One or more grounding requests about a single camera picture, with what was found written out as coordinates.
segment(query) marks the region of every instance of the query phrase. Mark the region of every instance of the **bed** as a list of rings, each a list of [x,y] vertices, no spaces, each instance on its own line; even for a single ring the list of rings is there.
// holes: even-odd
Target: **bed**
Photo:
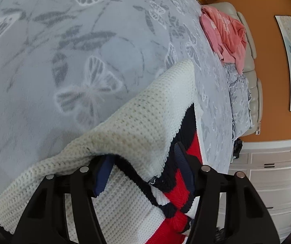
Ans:
[[[196,0],[0,0],[0,194],[186,58],[203,162],[227,173],[227,78],[200,14]]]

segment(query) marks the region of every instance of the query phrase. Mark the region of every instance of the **white knit fabric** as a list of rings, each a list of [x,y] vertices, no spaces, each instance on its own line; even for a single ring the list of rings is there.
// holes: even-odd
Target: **white knit fabric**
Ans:
[[[157,78],[108,120],[73,140],[58,155],[34,164],[0,195],[0,225],[14,233],[20,216],[47,174],[70,174],[89,163],[94,155],[119,154],[145,181],[159,177],[170,143],[185,111],[195,104],[196,121],[202,111],[195,89],[194,66],[183,60]],[[145,243],[160,226],[164,215],[141,190],[114,167],[104,192],[93,199],[107,243]],[[70,238],[77,242],[70,196],[66,196]]]

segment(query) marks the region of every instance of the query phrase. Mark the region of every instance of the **white molding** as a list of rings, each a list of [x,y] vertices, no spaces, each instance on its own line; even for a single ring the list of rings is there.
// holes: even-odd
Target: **white molding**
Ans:
[[[281,149],[291,147],[291,139],[279,141],[264,141],[264,142],[244,142],[243,150],[255,149]]]

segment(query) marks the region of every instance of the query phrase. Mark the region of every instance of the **pink garment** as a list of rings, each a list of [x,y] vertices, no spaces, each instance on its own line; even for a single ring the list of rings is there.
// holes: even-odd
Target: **pink garment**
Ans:
[[[200,23],[220,60],[235,63],[238,74],[242,74],[247,46],[244,25],[211,6],[202,6]]]

